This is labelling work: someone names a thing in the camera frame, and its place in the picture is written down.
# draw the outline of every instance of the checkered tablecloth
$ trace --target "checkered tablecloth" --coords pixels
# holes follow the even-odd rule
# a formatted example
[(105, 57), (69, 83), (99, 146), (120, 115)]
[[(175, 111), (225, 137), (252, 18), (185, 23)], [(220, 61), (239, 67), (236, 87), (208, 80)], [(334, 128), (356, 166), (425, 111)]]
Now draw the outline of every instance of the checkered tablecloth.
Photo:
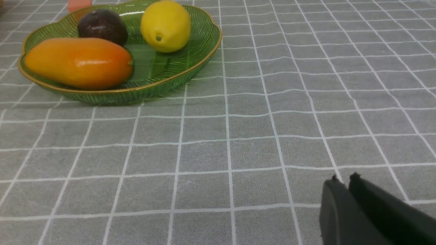
[(320, 245), (322, 183), (355, 171), (436, 216), (436, 5), (181, 2), (222, 28), (213, 61), (168, 98), (90, 107), (16, 66), (66, 1), (5, 1), (0, 244)]

